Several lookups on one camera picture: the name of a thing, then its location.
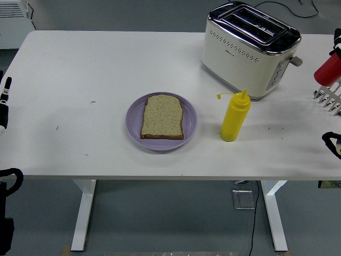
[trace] mustard bottle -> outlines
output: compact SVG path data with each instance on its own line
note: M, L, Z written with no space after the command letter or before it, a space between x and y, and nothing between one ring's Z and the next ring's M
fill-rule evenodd
M250 106L251 101L246 88L232 96L220 130L220 137L224 141L234 141L237 138Z

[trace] bread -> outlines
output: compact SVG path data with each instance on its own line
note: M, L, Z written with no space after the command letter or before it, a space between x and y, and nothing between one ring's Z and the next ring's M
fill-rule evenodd
M143 112L141 139L183 140L183 108L178 98L154 95L147 99Z

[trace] purple plate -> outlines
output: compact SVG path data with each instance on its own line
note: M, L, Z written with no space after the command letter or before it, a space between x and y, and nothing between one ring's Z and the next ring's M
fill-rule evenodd
M182 118L182 130L184 139L183 140L165 140L165 139L140 139L140 132L143 121L144 105L147 98L153 95L171 95L177 97L181 101L183 108L183 118ZM192 104L187 101L187 99L169 92L155 92L150 93L145 96L140 97L135 100L135 102L129 107L126 115L126 125L131 137L140 145L157 151L171 150L181 145L184 145L196 131L198 124L197 112L192 106Z

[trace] table foot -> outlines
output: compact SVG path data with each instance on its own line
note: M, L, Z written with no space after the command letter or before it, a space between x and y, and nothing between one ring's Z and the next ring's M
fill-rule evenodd
M96 180L74 180L75 184L82 190L78 218L72 241L71 251L83 251L87 226L89 223L92 200L94 197Z
M275 251L288 251L287 241L275 197L275 192L286 182L286 180L261 181Z

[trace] white toaster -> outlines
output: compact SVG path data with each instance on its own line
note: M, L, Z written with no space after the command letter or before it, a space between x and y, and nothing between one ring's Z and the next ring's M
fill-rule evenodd
M203 64L237 91L259 99L279 84L301 41L293 27L242 2L210 11Z

